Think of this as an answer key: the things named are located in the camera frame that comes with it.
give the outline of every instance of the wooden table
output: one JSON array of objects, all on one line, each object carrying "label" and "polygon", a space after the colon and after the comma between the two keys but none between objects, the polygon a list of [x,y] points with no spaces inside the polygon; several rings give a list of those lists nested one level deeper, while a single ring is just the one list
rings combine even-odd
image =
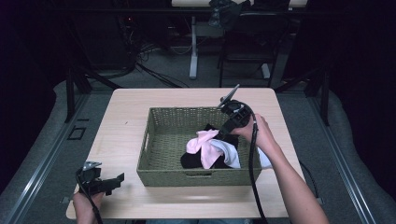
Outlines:
[{"label": "wooden table", "polygon": [[[250,186],[146,188],[136,172],[151,107],[217,106],[231,89],[119,89],[114,91],[94,139],[88,161],[101,161],[101,177],[125,173],[121,188],[103,200],[103,218],[237,218],[260,217]],[[276,141],[304,178],[290,134],[272,89],[239,89],[235,100],[266,117]],[[257,188],[267,217],[287,217],[276,176],[262,170]],[[66,215],[76,218],[70,203]]]}]

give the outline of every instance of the gray floor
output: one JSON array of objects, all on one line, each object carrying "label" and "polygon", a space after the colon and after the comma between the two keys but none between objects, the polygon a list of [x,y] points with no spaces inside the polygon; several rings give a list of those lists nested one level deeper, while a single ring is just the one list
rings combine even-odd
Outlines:
[{"label": "gray floor", "polygon": [[[219,49],[212,45],[214,42],[209,39],[199,46],[198,78],[195,80],[189,79],[190,52],[180,54],[172,50],[154,50],[143,57],[148,60],[142,61],[142,64],[174,77],[190,88],[217,87]],[[289,48],[290,40],[284,43],[273,87],[282,84],[280,76]],[[101,74],[109,76],[112,73],[101,71]],[[111,80],[124,88],[167,88],[138,69]],[[73,193],[76,186],[74,172],[88,155],[111,97],[108,87],[93,79],[90,82],[92,94],[81,95],[77,92],[77,114],[69,123],[64,123],[65,83],[55,88],[57,103],[46,126],[0,197],[0,223],[74,223],[65,217],[67,203],[62,203],[62,199],[70,198]],[[244,79],[236,82],[251,85]],[[375,183],[359,159],[347,116],[337,97],[331,94],[331,126],[326,127],[318,117],[318,100],[306,98],[303,87],[304,83],[277,97],[297,155],[314,177],[318,196],[324,200],[323,208],[331,223],[395,223],[395,202]],[[86,132],[81,140],[67,140],[75,125],[85,128]],[[314,190],[306,171],[304,175],[307,184]],[[270,218],[269,221],[290,223],[287,218]],[[105,223],[124,222],[105,220]]]}]

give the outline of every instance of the person's right hand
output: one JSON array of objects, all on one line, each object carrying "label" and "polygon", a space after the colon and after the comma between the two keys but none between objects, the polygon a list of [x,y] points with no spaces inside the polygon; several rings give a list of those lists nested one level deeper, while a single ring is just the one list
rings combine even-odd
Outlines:
[{"label": "person's right hand", "polygon": [[[271,155],[280,150],[280,147],[277,144],[265,118],[260,114],[255,114],[255,117],[258,126],[256,146],[259,147],[271,159]],[[236,128],[231,133],[241,135],[251,142],[253,133],[253,117],[250,117],[250,121],[247,126],[243,128]]]}]

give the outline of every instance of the wicker basket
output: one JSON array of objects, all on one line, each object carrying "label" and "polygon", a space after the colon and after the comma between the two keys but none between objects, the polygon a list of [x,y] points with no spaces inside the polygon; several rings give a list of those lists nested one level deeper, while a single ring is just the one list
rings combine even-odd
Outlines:
[{"label": "wicker basket", "polygon": [[[148,124],[140,151],[137,173],[147,187],[243,186],[250,185],[248,149],[239,137],[240,169],[184,169],[180,158],[186,145],[206,124],[214,127],[228,119],[215,107],[157,107],[148,112]],[[255,150],[254,176],[262,168]]]}]

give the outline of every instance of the wire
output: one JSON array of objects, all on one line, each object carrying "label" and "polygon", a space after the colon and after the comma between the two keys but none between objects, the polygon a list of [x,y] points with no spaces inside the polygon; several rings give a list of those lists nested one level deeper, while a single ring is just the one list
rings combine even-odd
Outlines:
[{"label": "wire", "polygon": [[309,178],[311,178],[312,184],[314,185],[314,191],[315,191],[315,197],[319,198],[319,194],[318,194],[318,187],[317,187],[317,183],[315,182],[314,177],[312,176],[311,172],[308,170],[308,168],[301,162],[299,161],[300,165],[303,166],[303,168],[306,170],[306,172],[309,175]]},{"label": "wire", "polygon": [[248,157],[248,172],[249,172],[251,187],[253,188],[254,198],[256,200],[257,208],[259,209],[260,217],[262,218],[264,224],[268,224],[265,214],[262,211],[262,203],[260,202],[260,196],[259,196],[259,192],[257,191],[256,181],[254,179],[254,173],[253,173],[253,156],[254,156],[254,150],[257,150],[256,139],[257,139],[257,131],[259,129],[257,125],[256,116],[254,115],[253,110],[244,103],[242,103],[242,105],[245,106],[248,111],[250,111],[250,114],[253,117],[253,132],[251,134],[250,151]]},{"label": "wire", "polygon": [[79,168],[79,169],[76,171],[76,180],[77,180],[79,189],[81,189],[81,191],[84,193],[85,197],[87,197],[88,201],[89,201],[90,204],[92,205],[92,211],[93,211],[93,213],[95,214],[95,217],[96,217],[96,220],[97,220],[98,224],[103,224],[103,220],[102,220],[102,218],[101,218],[101,216],[100,216],[98,207],[96,207],[95,203],[93,202],[93,200],[92,200],[92,198],[91,198],[91,195],[87,193],[87,191],[82,187],[82,184],[81,184],[81,182],[79,181],[79,178],[78,178],[78,177],[79,177],[79,175],[81,174],[81,172],[82,172],[82,168]]},{"label": "wire", "polygon": [[[179,48],[179,49],[187,48],[187,49],[186,49],[185,51],[179,52],[179,51],[176,50],[177,48]],[[189,45],[189,46],[186,46],[186,47],[183,47],[183,46],[180,46],[180,47],[171,47],[170,49],[171,49],[175,54],[182,55],[182,54],[188,53],[188,52],[191,50],[191,48],[192,48],[192,45]]]},{"label": "wire", "polygon": [[116,78],[116,77],[124,77],[124,76],[130,74],[133,71],[134,71],[134,69],[132,67],[130,67],[130,68],[126,68],[126,69],[120,70],[118,73],[115,73],[115,74],[104,75],[104,73],[102,73],[102,74],[99,74],[99,75],[101,75],[101,77],[105,77],[107,79],[111,79],[111,78]]},{"label": "wire", "polygon": [[160,81],[161,81],[164,85],[166,85],[166,86],[169,86],[169,87],[172,87],[172,88],[183,88],[182,86],[179,86],[179,85],[177,85],[176,83],[174,83],[174,82],[172,82],[172,81],[170,80],[170,79],[173,79],[173,80],[175,80],[176,82],[181,83],[181,84],[184,85],[185,87],[189,87],[189,85],[187,85],[186,83],[184,83],[184,82],[182,82],[182,81],[180,81],[180,80],[178,80],[178,79],[176,79],[176,78],[169,77],[168,75],[164,75],[164,74],[160,74],[160,73],[154,72],[154,71],[148,69],[146,66],[144,66],[144,65],[141,64],[141,63],[136,63],[136,65],[137,65],[138,67],[140,67],[143,71],[145,71],[146,73],[148,73],[149,75],[151,75],[152,77],[157,78],[158,80],[160,80]]}]

